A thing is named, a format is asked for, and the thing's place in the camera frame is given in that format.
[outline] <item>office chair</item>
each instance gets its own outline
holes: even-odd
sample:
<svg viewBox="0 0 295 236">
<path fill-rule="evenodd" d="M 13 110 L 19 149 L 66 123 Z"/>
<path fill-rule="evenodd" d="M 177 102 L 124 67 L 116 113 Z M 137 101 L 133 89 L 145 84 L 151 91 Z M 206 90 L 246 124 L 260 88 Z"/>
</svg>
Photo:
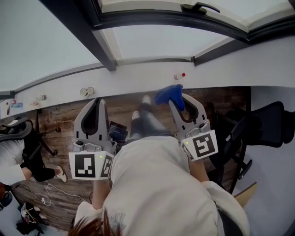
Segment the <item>office chair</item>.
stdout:
<svg viewBox="0 0 295 236">
<path fill-rule="evenodd" d="M 60 127 L 53 130 L 40 133 L 39 131 L 39 116 L 41 110 L 36 111 L 36 124 L 35 129 L 33 128 L 33 122 L 27 117 L 17 117 L 11 123 L 2 125 L 5 130 L 0 130 L 0 142 L 8 140 L 24 140 L 23 160 L 26 166 L 32 171 L 34 176 L 33 168 L 31 168 L 31 161 L 34 159 L 41 159 L 41 148 L 44 147 L 52 156 L 57 155 L 57 150 L 51 151 L 47 144 L 42 139 L 47 133 L 56 131 L 60 132 Z"/>
<path fill-rule="evenodd" d="M 225 115 L 214 112 L 212 103 L 209 106 L 213 112 L 212 129 L 215 129 L 218 143 L 218 153 L 210 156 L 210 160 L 218 169 L 232 158 L 242 169 L 239 179 L 252 165 L 252 160 L 246 164 L 236 156 L 242 142 L 279 148 L 294 137 L 295 112 L 285 111 L 282 102 L 274 102 L 249 113 L 235 109 Z"/>
</svg>

